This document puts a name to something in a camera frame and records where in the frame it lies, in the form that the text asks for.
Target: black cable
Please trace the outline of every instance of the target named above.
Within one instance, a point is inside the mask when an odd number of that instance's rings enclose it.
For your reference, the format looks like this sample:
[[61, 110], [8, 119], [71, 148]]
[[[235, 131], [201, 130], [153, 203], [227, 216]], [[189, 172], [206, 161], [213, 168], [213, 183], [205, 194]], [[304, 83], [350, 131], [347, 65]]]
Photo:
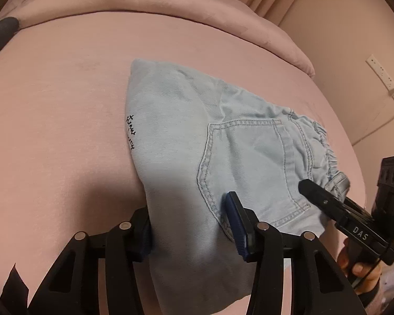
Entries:
[[378, 264], [381, 262], [381, 259], [378, 259], [375, 264], [371, 267], [371, 269], [368, 271], [368, 273], [353, 287], [354, 290], [356, 290], [356, 288], [358, 286], [360, 286], [365, 280], [366, 278], [369, 276], [369, 274], [378, 266]]

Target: pink bed sheet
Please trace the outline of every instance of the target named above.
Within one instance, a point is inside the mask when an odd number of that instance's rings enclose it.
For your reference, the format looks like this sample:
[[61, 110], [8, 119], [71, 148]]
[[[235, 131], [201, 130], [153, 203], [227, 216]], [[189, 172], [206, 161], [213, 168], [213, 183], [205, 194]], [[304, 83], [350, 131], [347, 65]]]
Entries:
[[[317, 120], [351, 180], [349, 196], [364, 202], [356, 156], [329, 103], [309, 71], [273, 52], [154, 13], [96, 12], [18, 32], [0, 52], [0, 292], [16, 263], [32, 297], [76, 231], [108, 231], [145, 205], [124, 130], [129, 68], [138, 57], [193, 67]], [[137, 268], [145, 312], [160, 314], [148, 269]], [[246, 302], [221, 313], [241, 314]]]

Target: jeans pocket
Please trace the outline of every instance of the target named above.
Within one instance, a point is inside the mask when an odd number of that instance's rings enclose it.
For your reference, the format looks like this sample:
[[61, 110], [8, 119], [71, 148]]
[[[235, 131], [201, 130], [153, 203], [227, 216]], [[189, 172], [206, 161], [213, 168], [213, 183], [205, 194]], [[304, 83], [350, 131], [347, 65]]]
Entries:
[[210, 212], [233, 240], [222, 198], [236, 191], [260, 220], [280, 227], [310, 206], [297, 191], [293, 141], [282, 121], [238, 119], [208, 125], [197, 182]]

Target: black sleeve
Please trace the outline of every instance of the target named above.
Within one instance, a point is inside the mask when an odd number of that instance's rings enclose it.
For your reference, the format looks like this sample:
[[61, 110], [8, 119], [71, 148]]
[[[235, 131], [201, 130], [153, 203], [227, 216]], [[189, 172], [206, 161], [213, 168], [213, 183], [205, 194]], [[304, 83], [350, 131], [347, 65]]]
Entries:
[[360, 301], [362, 302], [365, 308], [375, 298], [376, 294], [378, 293], [378, 290], [379, 290], [379, 281], [371, 291], [361, 293], [359, 295]]

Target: silver screw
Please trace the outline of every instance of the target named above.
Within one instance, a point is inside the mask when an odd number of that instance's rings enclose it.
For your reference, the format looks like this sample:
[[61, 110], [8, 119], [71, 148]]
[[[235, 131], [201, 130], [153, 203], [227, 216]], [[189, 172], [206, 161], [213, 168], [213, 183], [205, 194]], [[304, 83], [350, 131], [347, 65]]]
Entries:
[[82, 240], [86, 238], [86, 233], [84, 232], [78, 232], [74, 235], [74, 239], [76, 240]]
[[120, 224], [121, 230], [128, 230], [131, 227], [131, 222], [125, 221], [124, 223]]
[[315, 234], [312, 233], [312, 232], [309, 232], [309, 231], [305, 232], [303, 234], [303, 236], [305, 237], [305, 239], [308, 239], [308, 240], [314, 240], [315, 239]]
[[260, 229], [260, 230], [263, 230], [263, 231], [265, 231], [265, 230], [268, 230], [268, 228], [270, 227], [265, 221], [260, 221], [258, 224], [257, 224], [257, 227]]

